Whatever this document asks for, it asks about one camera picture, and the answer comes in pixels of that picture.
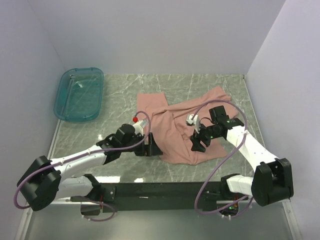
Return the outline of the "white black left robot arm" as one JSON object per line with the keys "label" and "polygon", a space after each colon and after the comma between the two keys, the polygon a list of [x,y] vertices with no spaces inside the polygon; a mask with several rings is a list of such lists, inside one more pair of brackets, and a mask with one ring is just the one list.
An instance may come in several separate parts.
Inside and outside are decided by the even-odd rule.
{"label": "white black left robot arm", "polygon": [[33,211],[46,208],[54,200],[80,197],[86,201],[112,202],[115,192],[104,187],[92,174],[74,175],[86,169],[106,165],[122,153],[138,157],[161,156],[151,132],[144,133],[141,121],[123,124],[115,133],[90,148],[61,158],[36,158],[17,183],[19,192]]}

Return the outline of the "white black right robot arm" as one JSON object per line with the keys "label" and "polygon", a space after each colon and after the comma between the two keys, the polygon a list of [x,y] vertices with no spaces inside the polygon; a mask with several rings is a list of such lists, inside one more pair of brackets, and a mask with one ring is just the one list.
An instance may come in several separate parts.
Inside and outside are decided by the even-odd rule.
{"label": "white black right robot arm", "polygon": [[246,159],[254,171],[252,177],[239,173],[223,176],[219,194],[226,200],[236,194],[251,196],[260,206],[266,206],[294,195],[291,163],[278,158],[262,146],[237,117],[230,118],[224,106],[209,110],[212,125],[205,126],[197,114],[190,114],[186,124],[194,127],[190,140],[193,152],[204,153],[211,141],[224,138]]}

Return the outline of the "pink t shirt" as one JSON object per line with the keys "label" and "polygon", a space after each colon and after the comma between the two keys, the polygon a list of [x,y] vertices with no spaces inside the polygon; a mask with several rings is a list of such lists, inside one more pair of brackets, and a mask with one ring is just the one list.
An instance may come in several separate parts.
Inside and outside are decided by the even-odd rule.
{"label": "pink t shirt", "polygon": [[202,104],[211,100],[230,101],[231,97],[217,86],[203,96],[168,105],[164,93],[139,93],[137,111],[144,111],[151,120],[151,132],[157,146],[163,152],[159,158],[170,164],[197,165],[208,160],[224,158],[227,153],[217,139],[213,139],[205,152],[191,151],[192,126],[186,118],[194,114]]}

